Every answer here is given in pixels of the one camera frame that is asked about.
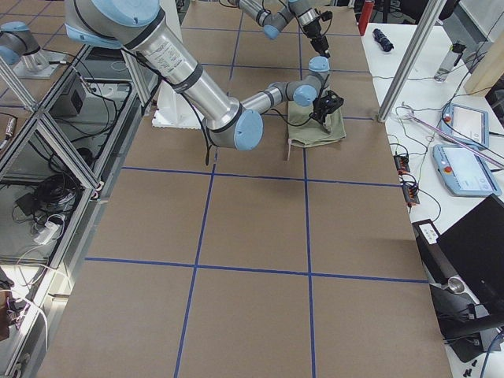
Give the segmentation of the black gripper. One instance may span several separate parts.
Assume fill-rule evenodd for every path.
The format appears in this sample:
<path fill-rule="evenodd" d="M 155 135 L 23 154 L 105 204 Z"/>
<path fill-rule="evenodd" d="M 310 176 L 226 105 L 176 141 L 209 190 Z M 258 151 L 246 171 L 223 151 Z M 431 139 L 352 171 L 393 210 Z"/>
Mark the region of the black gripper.
<path fill-rule="evenodd" d="M 320 56 L 330 58 L 328 40 L 322 34 L 321 26 L 318 21 L 312 21 L 305 26 L 305 34 L 310 40 L 311 46 Z"/>
<path fill-rule="evenodd" d="M 326 133 L 332 132 L 332 122 L 326 121 L 326 116 L 328 115 L 329 106 L 325 103 L 313 104 L 313 110 L 310 114 L 310 118 L 315 120 L 318 124 L 321 124 Z"/>

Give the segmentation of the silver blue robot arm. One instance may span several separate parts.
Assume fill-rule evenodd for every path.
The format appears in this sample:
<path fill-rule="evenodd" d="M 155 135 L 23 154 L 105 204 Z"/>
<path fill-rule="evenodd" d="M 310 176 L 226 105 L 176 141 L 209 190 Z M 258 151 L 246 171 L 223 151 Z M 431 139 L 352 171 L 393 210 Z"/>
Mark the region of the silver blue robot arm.
<path fill-rule="evenodd" d="M 296 20 L 317 52 L 309 74 L 303 80 L 272 83 L 243 102 L 230 97 L 166 24 L 158 1 L 67 1 L 65 27 L 74 41 L 143 55 L 152 71 L 203 115 L 200 126 L 208 145 L 254 149 L 263 136 L 262 114 L 282 102 L 311 107 L 307 120 L 323 125 L 343 104 L 327 85 L 330 53 L 321 23 L 332 20 L 332 12 L 319 11 L 311 1 L 288 1 L 277 13 L 256 1 L 232 5 L 255 19 L 270 39 Z"/>
<path fill-rule="evenodd" d="M 321 22 L 331 22 L 332 11 L 321 12 L 312 1 L 281 1 L 283 7 L 276 13 L 272 13 L 258 1 L 228 3 L 254 19 L 269 39 L 276 39 L 290 22 L 295 20 L 302 34 L 309 39 L 312 48 L 320 56 L 330 58 L 328 40 L 325 31 L 322 31 Z"/>

